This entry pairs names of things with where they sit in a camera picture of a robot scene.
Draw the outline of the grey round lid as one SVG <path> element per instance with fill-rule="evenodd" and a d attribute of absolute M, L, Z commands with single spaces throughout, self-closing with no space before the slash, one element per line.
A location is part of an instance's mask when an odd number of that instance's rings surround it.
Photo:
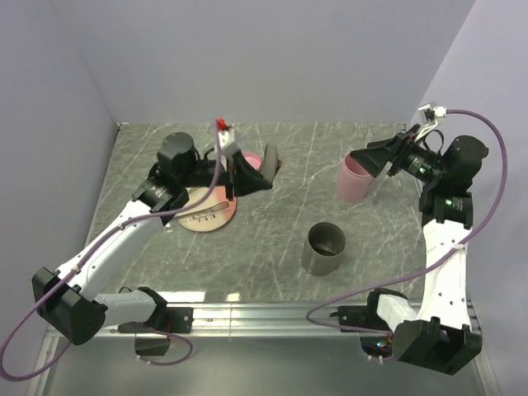
<path fill-rule="evenodd" d="M 280 168 L 281 160 L 279 159 L 278 148 L 274 144 L 267 144 L 261 165 L 261 174 L 263 178 L 272 183 Z"/>

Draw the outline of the metal serving tongs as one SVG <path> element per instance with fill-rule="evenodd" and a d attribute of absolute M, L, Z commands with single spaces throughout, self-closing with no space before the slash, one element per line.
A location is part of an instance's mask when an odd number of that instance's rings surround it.
<path fill-rule="evenodd" d="M 210 216 L 214 218 L 218 213 L 221 213 L 222 211 L 228 208 L 229 202 L 225 200 L 204 209 L 195 210 L 193 212 L 188 212 L 186 214 L 179 215 L 177 219 L 179 221 L 201 221 L 202 219 L 207 219 Z"/>

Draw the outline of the grey cylindrical container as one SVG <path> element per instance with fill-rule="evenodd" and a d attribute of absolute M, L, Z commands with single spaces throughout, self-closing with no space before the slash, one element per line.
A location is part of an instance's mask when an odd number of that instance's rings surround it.
<path fill-rule="evenodd" d="M 301 265 L 311 276 L 327 276 L 342 262 L 346 245 L 346 236 L 337 225 L 317 223 L 304 241 Z"/>

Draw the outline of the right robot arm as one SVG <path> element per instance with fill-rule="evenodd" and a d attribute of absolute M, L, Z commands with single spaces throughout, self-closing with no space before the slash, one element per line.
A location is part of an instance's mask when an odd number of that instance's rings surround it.
<path fill-rule="evenodd" d="M 419 210 L 426 242 L 422 303 L 414 310 L 397 291 L 377 287 L 367 298 L 365 324 L 389 330 L 391 351 L 400 362 L 454 375 L 482 350 L 466 302 L 468 236 L 474 225 L 469 188 L 488 155 L 475 137 L 455 138 L 444 153 L 421 146 L 413 132 L 369 143 L 350 157 L 372 177 L 404 171 L 422 182 Z"/>

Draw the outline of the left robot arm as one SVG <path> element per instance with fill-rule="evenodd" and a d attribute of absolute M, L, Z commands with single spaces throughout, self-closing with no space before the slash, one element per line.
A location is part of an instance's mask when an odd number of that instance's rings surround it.
<path fill-rule="evenodd" d="M 102 289 L 153 235 L 179 214 L 190 213 L 191 188 L 211 193 L 223 186 L 232 200 L 273 187 L 281 164 L 276 146 L 265 147 L 256 170 L 243 156 L 233 128 L 218 131 L 215 144 L 216 157 L 208 159 L 199 155 L 189 134 L 167 136 L 148 177 L 106 230 L 57 270 L 42 268 L 34 274 L 36 312 L 72 344 L 82 345 L 100 329 L 123 323 L 137 323 L 149 332 L 167 330 L 167 301 L 158 292 L 140 287 L 104 294 Z"/>

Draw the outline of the pink round lid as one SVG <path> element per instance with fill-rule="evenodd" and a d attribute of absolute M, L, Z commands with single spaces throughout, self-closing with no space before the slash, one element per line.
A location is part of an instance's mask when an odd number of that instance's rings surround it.
<path fill-rule="evenodd" d="M 243 169 L 249 169 L 250 167 L 254 169 L 256 172 L 259 172 L 262 167 L 262 158 L 252 152 L 243 152 Z"/>

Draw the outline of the pink and cream plate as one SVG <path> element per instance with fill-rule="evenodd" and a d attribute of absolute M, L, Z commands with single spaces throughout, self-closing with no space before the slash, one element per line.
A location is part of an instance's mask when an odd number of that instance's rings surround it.
<path fill-rule="evenodd" d="M 235 215 L 237 199 L 229 200 L 222 186 L 217 186 L 209 197 L 192 210 L 182 212 L 178 223 L 197 233 L 212 232 L 224 227 Z"/>

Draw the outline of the pink cylindrical container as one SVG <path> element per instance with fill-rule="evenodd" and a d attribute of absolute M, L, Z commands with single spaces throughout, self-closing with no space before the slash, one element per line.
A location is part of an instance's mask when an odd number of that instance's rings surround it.
<path fill-rule="evenodd" d="M 337 174 L 335 192 L 339 199 L 348 204 L 363 200 L 374 178 L 348 154 Z"/>

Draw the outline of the aluminium mounting rail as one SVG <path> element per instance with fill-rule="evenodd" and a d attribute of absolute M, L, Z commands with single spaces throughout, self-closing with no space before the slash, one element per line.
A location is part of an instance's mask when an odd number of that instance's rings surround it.
<path fill-rule="evenodd" d="M 306 302 L 270 304 L 170 304 L 192 309 L 193 337 L 340 337 L 343 333 L 306 320 L 312 307 Z"/>

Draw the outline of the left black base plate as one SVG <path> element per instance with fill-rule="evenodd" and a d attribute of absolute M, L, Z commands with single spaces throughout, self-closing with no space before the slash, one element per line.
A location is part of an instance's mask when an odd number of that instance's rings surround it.
<path fill-rule="evenodd" d="M 168 332 L 187 334 L 191 332 L 194 309 L 192 307 L 166 306 L 156 308 L 145 323 L 123 323 L 118 326 L 119 333 Z"/>

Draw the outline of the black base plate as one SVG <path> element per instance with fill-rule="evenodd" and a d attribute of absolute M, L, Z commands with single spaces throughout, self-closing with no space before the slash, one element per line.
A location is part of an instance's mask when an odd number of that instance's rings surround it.
<path fill-rule="evenodd" d="M 391 332 L 389 326 L 366 305 L 342 305 L 331 314 L 345 327 L 363 328 L 368 332 Z"/>
<path fill-rule="evenodd" d="M 156 308 L 145 323 L 123 323 L 118 326 L 119 333 L 168 332 L 187 334 L 191 332 L 194 309 L 192 307 L 166 306 Z"/>

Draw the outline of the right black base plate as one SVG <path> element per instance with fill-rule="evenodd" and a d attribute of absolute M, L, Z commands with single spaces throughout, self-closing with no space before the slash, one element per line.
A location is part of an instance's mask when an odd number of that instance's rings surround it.
<path fill-rule="evenodd" d="M 342 305 L 331 314 L 345 327 L 363 328 L 368 332 L 391 332 L 389 326 L 366 305 Z"/>

